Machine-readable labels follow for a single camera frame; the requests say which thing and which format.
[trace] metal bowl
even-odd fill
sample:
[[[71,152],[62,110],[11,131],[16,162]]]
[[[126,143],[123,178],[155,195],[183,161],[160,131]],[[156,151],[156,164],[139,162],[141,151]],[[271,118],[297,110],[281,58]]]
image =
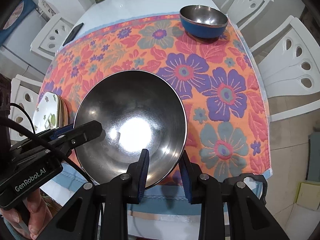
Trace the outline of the metal bowl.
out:
[[[141,150],[150,154],[146,187],[168,175],[187,138],[187,119],[175,90],[157,75],[127,70],[101,80],[84,97],[74,127],[97,120],[102,135],[76,148],[83,169],[99,184],[125,173]]]
[[[180,20],[185,30],[199,38],[219,37],[228,25],[222,12],[204,5],[188,5],[180,10]]]

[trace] stack of plates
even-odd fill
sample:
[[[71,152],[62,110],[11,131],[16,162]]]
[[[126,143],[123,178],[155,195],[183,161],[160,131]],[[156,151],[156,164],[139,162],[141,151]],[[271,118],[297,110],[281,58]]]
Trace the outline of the stack of plates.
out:
[[[32,118],[36,133],[68,124],[68,110],[62,98],[46,92],[40,100]]]

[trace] bowl rim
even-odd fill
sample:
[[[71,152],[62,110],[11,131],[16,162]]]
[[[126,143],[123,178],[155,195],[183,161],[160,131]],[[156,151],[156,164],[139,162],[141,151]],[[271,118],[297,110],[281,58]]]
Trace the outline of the bowl rim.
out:
[[[186,146],[186,141],[187,141],[187,134],[188,134],[188,120],[187,120],[187,114],[186,114],[186,110],[184,109],[184,106],[183,106],[183,102],[180,98],[180,96],[178,95],[178,93],[175,91],[175,89],[165,80],[163,79],[162,77],[159,77],[158,75],[152,73],[152,72],[149,72],[149,71],[145,71],[145,70],[141,70],[141,69],[127,69],[127,70],[122,70],[122,71],[118,71],[118,72],[115,72],[103,79],[101,79],[98,83],[96,83],[88,92],[87,94],[84,96],[84,98],[82,99],[78,109],[77,109],[77,112],[76,112],[76,115],[75,115],[75,119],[73,121],[73,128],[75,128],[76,126],[76,118],[77,118],[77,115],[78,115],[78,112],[79,112],[79,109],[82,105],[82,103],[84,102],[84,100],[86,99],[86,97],[88,96],[88,94],[90,93],[90,91],[96,86],[98,85],[100,82],[102,82],[103,80],[105,80],[106,78],[110,77],[110,76],[113,76],[115,74],[119,74],[121,72],[126,72],[126,71],[140,71],[140,72],[145,72],[145,73],[148,73],[148,74],[152,74],[154,76],[156,76],[157,78],[161,79],[162,81],[164,81],[171,89],[172,91],[176,94],[177,98],[179,99],[179,102],[182,106],[182,110],[183,110],[183,114],[184,114],[184,124],[185,124],[185,134],[184,134],[184,141],[183,141],[183,145],[182,145],[182,149],[181,149],[181,152],[179,154],[179,157],[177,158],[177,160],[175,161],[174,165],[170,168],[170,170],[162,177],[160,178],[159,180],[157,180],[155,183],[151,184],[150,186],[146,187],[146,189],[149,189],[149,188],[152,188],[153,186],[157,185],[159,182],[161,182],[163,179],[165,179],[172,171],[173,169],[177,166],[182,154],[183,154],[183,151],[185,150],[185,146]],[[78,158],[78,155],[77,155],[77,151],[76,151],[76,148],[74,148],[74,151],[75,151],[75,155],[76,155],[76,158],[82,168],[82,170],[88,174],[88,176],[92,179],[92,181],[96,182],[97,184],[99,184],[94,178],[92,178],[92,176],[84,169],[84,167],[82,166],[81,162],[79,161],[79,158]]]
[[[222,14],[226,17],[227,22],[224,23],[224,24],[220,24],[220,25],[213,25],[213,24],[198,23],[198,22],[195,22],[195,21],[193,21],[193,20],[190,20],[190,19],[184,17],[184,16],[181,14],[181,11],[182,11],[184,8],[186,8],[186,7],[191,7],[191,6],[203,6],[203,7],[207,7],[207,8],[213,9],[213,10],[215,10],[215,11],[218,11],[218,12],[222,13]],[[194,25],[199,25],[199,26],[209,27],[209,28],[222,28],[222,27],[226,27],[226,26],[228,25],[228,22],[229,22],[228,17],[227,17],[223,12],[221,12],[221,11],[215,9],[215,8],[212,8],[212,7],[210,7],[210,6],[201,5],[201,4],[198,4],[198,5],[187,5],[187,6],[182,7],[182,8],[180,9],[180,11],[179,11],[179,15],[180,15],[180,17],[181,17],[182,19],[184,19],[184,20],[187,21],[187,22],[190,22],[190,23],[192,23],[192,24],[194,24]]]

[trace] blue gripper pad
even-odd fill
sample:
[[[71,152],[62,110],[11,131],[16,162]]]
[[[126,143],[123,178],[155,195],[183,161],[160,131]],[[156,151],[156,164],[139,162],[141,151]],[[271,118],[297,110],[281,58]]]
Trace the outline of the blue gripper pad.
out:
[[[182,179],[182,185],[183,185],[183,190],[184,190],[184,195],[188,199],[188,202],[191,203],[191,181],[187,172],[187,167],[184,162],[183,156],[181,157],[179,161],[179,169],[180,169],[180,174],[181,174],[181,179]]]
[[[55,140],[57,139],[62,133],[65,133],[67,131],[70,131],[71,129],[73,129],[73,123],[66,125],[64,127],[61,127],[57,130],[55,130],[55,132],[53,133],[53,135],[50,137],[51,140]]]
[[[143,149],[141,153],[143,153],[143,151],[146,151],[146,154],[143,160],[142,169],[141,169],[140,178],[139,178],[139,184],[138,184],[139,202],[141,202],[144,196],[144,191],[145,191],[146,182],[147,182],[147,175],[149,170],[149,160],[150,160],[149,151],[147,149]]]

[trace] white table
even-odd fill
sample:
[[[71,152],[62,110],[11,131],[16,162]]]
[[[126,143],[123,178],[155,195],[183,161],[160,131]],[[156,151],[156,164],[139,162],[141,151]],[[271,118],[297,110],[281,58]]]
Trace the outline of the white table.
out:
[[[218,9],[212,0],[105,0],[92,5],[75,24],[84,23],[76,38],[87,34],[102,25],[130,18],[142,17],[151,14],[167,14],[179,12],[187,5],[206,5]],[[73,194],[59,184],[49,181],[41,189],[60,204],[65,204]],[[151,239],[187,240],[197,239],[199,232],[198,222],[167,222],[145,220],[128,216],[128,232],[130,235]]]
[[[76,22],[75,26],[80,23],[84,26],[75,39],[101,25],[144,15],[178,12],[182,7],[193,4],[219,10],[212,0],[104,0],[92,5]]]

